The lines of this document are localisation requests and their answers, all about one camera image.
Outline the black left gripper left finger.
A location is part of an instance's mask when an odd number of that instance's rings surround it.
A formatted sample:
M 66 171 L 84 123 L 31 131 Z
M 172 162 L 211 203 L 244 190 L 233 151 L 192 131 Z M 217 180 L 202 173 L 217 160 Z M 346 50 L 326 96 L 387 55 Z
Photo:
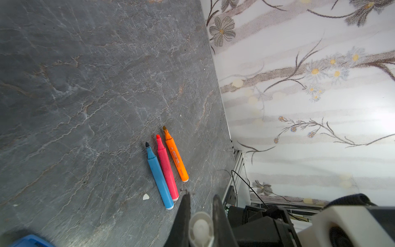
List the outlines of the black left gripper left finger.
M 173 226 L 164 247 L 189 247 L 190 193 L 183 195 Z

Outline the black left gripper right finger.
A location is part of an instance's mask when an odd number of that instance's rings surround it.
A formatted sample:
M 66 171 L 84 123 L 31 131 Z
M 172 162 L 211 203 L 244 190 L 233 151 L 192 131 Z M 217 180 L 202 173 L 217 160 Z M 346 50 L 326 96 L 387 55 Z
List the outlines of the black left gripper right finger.
M 219 195 L 213 198 L 213 223 L 216 247 L 238 247 Z

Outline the white marker cap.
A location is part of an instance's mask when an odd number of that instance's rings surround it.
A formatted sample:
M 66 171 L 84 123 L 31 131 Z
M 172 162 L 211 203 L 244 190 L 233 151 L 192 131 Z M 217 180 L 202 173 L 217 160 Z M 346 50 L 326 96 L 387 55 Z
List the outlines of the white marker cap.
M 214 245 L 214 223 L 206 212 L 196 212 L 189 220 L 188 238 L 191 247 L 212 247 Z

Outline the orange marker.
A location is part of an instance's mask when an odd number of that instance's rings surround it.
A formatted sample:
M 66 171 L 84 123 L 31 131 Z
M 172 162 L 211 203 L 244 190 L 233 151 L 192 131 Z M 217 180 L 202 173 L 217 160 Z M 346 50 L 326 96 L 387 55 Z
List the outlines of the orange marker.
M 188 173 L 186 171 L 186 168 L 184 166 L 184 163 L 182 161 L 182 158 L 180 156 L 180 153 L 178 151 L 176 143 L 175 143 L 173 137 L 170 135 L 169 131 L 167 130 L 167 128 L 165 126 L 163 126 L 163 131 L 164 131 L 164 134 L 165 134 L 166 145 L 167 145 L 167 147 L 169 149 L 169 152 L 170 152 L 171 157 L 173 159 L 173 162 L 174 162 L 174 164 L 176 166 L 176 169 L 177 169 L 177 171 L 179 173 L 179 176 L 180 176 L 181 180 L 184 183 L 186 183 L 186 182 L 189 181 L 189 175 L 188 175 Z

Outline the light blue marker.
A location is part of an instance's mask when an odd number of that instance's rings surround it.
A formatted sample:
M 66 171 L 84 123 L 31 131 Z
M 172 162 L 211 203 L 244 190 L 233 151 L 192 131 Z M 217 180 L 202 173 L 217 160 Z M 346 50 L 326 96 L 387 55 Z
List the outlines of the light blue marker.
M 147 161 L 151 172 L 153 174 L 153 178 L 159 190 L 161 199 L 164 203 L 164 206 L 167 210 L 171 210 L 174 207 L 174 202 L 171 197 L 170 191 L 168 189 L 165 177 L 161 170 L 159 161 L 157 156 L 154 154 L 150 144 L 148 142 L 145 143 L 146 151 L 147 151 Z

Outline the pink marker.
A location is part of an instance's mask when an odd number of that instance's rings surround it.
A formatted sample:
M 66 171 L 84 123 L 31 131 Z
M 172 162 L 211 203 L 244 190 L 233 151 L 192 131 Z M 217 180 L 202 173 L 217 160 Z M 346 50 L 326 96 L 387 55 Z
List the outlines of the pink marker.
M 173 171 L 170 165 L 170 160 L 168 157 L 167 150 L 163 145 L 161 136 L 159 134 L 156 135 L 156 142 L 157 142 L 157 154 L 159 156 L 160 166 L 163 171 L 163 175 L 166 180 L 167 186 L 169 188 L 170 195 L 173 201 L 176 202 L 179 199 L 179 193 L 173 175 Z

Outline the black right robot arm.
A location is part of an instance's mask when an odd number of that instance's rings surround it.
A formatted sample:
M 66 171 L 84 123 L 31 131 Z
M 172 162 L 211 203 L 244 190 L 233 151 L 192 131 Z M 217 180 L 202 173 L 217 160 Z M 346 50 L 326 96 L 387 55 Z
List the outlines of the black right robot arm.
M 362 193 L 330 202 L 296 232 L 287 211 L 230 207 L 227 213 L 241 247 L 393 247 L 395 209 L 377 206 Z

